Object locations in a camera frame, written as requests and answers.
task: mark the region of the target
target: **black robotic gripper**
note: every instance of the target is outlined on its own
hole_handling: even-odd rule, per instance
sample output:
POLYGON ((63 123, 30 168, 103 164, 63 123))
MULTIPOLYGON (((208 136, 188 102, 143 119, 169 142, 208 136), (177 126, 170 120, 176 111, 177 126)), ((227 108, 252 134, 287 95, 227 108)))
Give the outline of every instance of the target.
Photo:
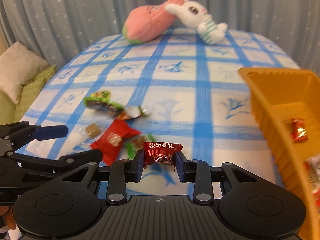
POLYGON ((141 179, 143 151, 133 160, 106 167, 98 165, 99 150, 57 161, 14 152, 35 138, 67 133, 65 126, 28 122, 0 126, 0 205, 13 205, 23 240, 300 239, 297 233, 306 217, 303 202, 232 163, 210 167, 177 152, 180 181, 194 183, 192 199, 187 195, 127 197, 126 183, 141 179), (98 199, 102 181, 108 181, 106 198, 98 199), (214 199, 213 181, 220 182, 221 199, 214 199))

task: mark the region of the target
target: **blue and white checkered tablecloth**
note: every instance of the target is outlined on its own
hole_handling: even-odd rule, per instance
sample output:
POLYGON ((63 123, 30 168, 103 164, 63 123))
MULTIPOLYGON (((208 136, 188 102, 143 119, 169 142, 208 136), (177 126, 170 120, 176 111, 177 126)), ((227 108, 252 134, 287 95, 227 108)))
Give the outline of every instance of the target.
MULTIPOLYGON (((233 162, 278 182, 271 152, 250 114, 250 94, 239 78, 241 67, 299 68, 276 44, 254 33, 230 30, 215 46, 206 46, 193 30, 171 29, 158 38, 129 45, 122 35, 105 37, 77 55, 46 85, 23 120, 42 126, 65 124, 65 138, 33 141, 19 152, 57 159, 85 140, 95 122, 106 129, 112 119, 86 109, 82 99, 110 90, 122 104, 151 109, 130 125, 156 140, 183 145, 188 159, 214 166, 233 162)), ((126 158, 125 150, 119 158, 126 158)), ((215 198, 221 197, 213 183, 215 198)), ((100 196, 105 194, 103 184, 100 196)), ((171 166, 145 169, 128 194, 191 194, 171 166)))

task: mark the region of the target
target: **yellow plastic bin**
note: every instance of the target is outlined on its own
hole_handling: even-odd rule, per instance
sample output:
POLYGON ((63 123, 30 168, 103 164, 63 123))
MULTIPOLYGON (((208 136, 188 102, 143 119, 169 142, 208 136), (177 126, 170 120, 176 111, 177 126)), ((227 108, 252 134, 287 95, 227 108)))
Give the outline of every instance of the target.
POLYGON ((299 236, 319 240, 320 215, 303 162, 320 154, 320 78, 309 70, 288 68, 241 68, 239 73, 250 88, 252 113, 268 141, 286 189, 307 207, 299 236), (308 141, 292 141, 291 118, 306 121, 308 141))

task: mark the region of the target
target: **plush rabbit's ear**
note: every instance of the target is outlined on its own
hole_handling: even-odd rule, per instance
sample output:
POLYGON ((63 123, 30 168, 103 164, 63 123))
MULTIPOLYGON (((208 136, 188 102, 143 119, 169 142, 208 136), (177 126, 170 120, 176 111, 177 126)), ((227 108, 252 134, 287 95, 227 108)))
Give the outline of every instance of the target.
POLYGON ((175 3, 167 3, 164 8, 167 12, 177 15, 180 9, 180 5, 175 3))

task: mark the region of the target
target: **white bunny plush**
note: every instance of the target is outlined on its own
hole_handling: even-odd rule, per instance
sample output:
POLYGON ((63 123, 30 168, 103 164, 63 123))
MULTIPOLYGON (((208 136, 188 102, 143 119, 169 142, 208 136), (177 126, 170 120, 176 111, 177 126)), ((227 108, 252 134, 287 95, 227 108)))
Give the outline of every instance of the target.
POLYGON ((186 27, 196 29, 207 44, 214 45, 225 37, 228 29, 226 23, 216 24, 212 20, 212 15, 200 3, 184 1, 183 5, 167 3, 164 8, 169 13, 175 14, 186 27))

